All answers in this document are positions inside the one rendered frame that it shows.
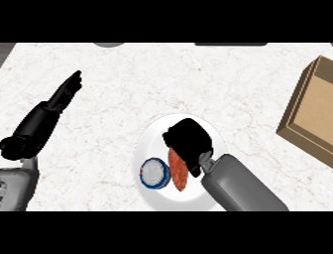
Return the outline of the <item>white plate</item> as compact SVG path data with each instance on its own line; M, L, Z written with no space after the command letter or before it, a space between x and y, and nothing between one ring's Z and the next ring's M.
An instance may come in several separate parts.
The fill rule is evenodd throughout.
M213 138L213 159L217 160L222 155L228 153L225 139L205 119L183 113L163 116L145 129L135 150L132 171L137 190L145 202L155 210L225 211L202 186L201 180L205 174L201 174L197 178L189 176L188 185L183 191L177 190L174 183L170 183L164 189L154 190L149 189L140 181L140 167L145 161L149 158L160 158L164 162L168 162L168 147L163 139L163 134L185 118L192 118L199 123Z

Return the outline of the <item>brown cardboard box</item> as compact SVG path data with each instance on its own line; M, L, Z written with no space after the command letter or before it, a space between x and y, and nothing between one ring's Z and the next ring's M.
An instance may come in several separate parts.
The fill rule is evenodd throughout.
M276 134L333 169L333 61L303 71Z

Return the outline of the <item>orange sweet potato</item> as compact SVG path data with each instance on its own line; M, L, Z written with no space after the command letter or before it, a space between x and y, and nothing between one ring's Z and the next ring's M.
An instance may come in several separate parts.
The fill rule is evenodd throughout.
M186 162L180 158L174 149L170 149L168 163L170 163L171 177L173 177L176 188L179 191L183 191L188 184L189 169L188 169Z

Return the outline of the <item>blue-rimmed can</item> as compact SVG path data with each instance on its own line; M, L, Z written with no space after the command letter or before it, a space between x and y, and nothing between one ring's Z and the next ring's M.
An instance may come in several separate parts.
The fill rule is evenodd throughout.
M154 190L167 187L171 180L170 167L160 158L149 158L140 167L140 182Z

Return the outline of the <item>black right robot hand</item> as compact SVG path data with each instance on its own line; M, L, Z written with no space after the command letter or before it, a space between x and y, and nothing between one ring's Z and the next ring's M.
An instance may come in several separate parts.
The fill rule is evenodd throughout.
M168 148L173 148L182 160L186 162L189 172L197 178L201 175L199 157L207 152L214 152L213 138L192 119L185 118L168 128L163 134Z

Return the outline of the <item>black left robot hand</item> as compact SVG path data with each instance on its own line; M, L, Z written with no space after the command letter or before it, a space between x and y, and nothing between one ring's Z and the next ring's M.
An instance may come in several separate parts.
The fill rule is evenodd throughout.
M41 101L24 118L15 133L0 142L2 156L16 161L31 159L41 152L52 137L61 115L83 88L83 72L67 79L49 101Z

